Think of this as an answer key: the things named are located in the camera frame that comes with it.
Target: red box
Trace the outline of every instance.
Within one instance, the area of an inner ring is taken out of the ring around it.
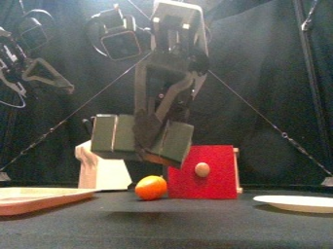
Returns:
[[[211,166],[208,177],[196,173],[200,162]],[[168,169],[168,194],[170,198],[237,198],[233,146],[192,146],[182,168]]]

